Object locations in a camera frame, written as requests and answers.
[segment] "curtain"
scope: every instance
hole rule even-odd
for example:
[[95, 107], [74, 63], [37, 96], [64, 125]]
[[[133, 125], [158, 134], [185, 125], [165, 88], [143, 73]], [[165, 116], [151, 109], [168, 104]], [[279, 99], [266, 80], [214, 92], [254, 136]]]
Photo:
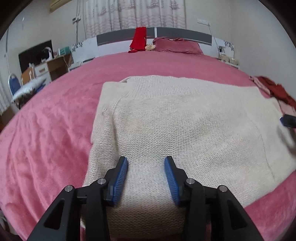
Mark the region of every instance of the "curtain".
[[186, 28], [184, 0], [87, 0], [86, 37], [135, 27]]
[[0, 78], [0, 114], [2, 114], [9, 107], [10, 103], [4, 91], [2, 80]]

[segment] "black monitor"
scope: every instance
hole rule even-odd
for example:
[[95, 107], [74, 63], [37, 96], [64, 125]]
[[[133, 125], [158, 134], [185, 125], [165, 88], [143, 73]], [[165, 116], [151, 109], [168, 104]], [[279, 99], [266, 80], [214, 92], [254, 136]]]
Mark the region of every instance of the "black monitor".
[[22, 73], [26, 71], [26, 69], [29, 67], [29, 63], [38, 65], [41, 63], [41, 59], [48, 58], [44, 57], [44, 53], [42, 53], [45, 47], [50, 47], [52, 50], [52, 41], [49, 40], [44, 43], [38, 44], [19, 54], [20, 69]]

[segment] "pink pillow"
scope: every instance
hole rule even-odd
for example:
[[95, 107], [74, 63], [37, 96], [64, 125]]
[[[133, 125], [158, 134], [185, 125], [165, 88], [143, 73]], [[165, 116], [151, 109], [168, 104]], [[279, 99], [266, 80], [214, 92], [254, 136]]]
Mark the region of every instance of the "pink pillow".
[[187, 53], [198, 56], [204, 55], [200, 49], [198, 42], [177, 38], [170, 40], [167, 38], [155, 38], [153, 44], [156, 45], [155, 50], [159, 52], [174, 52], [174, 53]]

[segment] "white wall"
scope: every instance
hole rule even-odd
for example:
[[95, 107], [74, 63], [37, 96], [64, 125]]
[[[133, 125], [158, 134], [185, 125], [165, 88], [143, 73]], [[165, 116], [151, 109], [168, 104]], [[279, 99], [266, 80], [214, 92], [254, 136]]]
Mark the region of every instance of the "white wall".
[[259, 0], [230, 0], [235, 58], [241, 70], [265, 75], [296, 98], [296, 48], [276, 17]]
[[187, 29], [210, 34], [206, 25], [197, 19], [211, 24], [213, 36], [231, 42], [231, 12], [229, 0], [185, 0]]
[[[53, 13], [49, 12], [51, 0], [33, 0], [12, 22], [8, 34], [8, 56], [10, 71], [21, 76], [18, 54], [37, 44], [52, 40], [54, 51], [71, 46], [76, 42], [76, 25], [72, 19], [76, 16], [77, 0], [72, 0]], [[83, 23], [78, 25], [78, 40], [85, 39]], [[5, 59], [6, 34], [0, 40], [0, 74], [8, 96], [10, 96], [7, 78], [8, 69]]]

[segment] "red clothing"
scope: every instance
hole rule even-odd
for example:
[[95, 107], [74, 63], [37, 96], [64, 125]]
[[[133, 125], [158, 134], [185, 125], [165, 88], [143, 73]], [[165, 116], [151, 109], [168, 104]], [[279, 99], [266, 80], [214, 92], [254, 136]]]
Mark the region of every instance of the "red clothing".
[[275, 97], [278, 100], [282, 100], [286, 104], [296, 109], [296, 101], [285, 91], [284, 87], [280, 84], [276, 84], [267, 77], [257, 76], [258, 80], [270, 90], [270, 96]]
[[132, 50], [130, 50], [129, 53], [136, 53], [138, 51], [145, 51], [146, 39], [147, 39], [146, 27], [136, 28], [135, 35], [133, 37], [133, 41], [130, 45], [130, 48], [132, 48]]

